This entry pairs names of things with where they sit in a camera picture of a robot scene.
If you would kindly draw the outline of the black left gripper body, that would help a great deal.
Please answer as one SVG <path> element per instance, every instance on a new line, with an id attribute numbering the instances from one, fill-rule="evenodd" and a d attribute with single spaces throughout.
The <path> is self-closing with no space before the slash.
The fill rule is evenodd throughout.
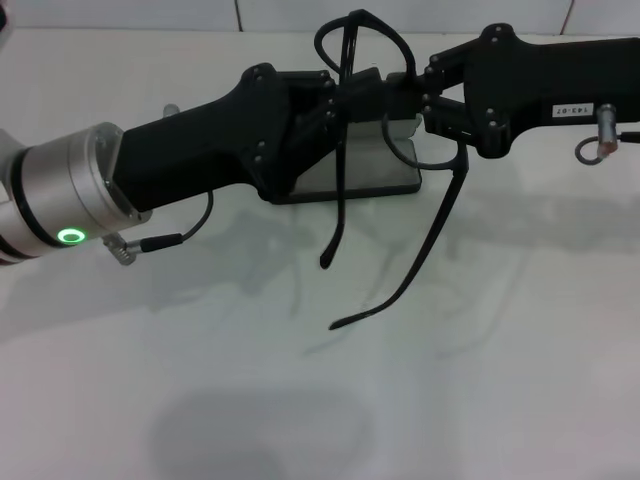
<path id="1" fill-rule="evenodd" d="M 141 211 L 233 184 L 271 198 L 293 183 L 282 151 L 290 119 L 285 81 L 258 64 L 224 97 L 126 131 L 113 182 Z"/>

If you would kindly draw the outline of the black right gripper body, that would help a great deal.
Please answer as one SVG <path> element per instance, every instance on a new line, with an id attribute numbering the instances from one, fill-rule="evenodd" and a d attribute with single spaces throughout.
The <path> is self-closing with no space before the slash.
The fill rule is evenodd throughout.
<path id="1" fill-rule="evenodd" d="M 493 24 L 471 48 L 463 86 L 478 154 L 502 158 L 530 129 L 595 124 L 602 115 L 638 121 L 639 40 L 532 44 Z"/>

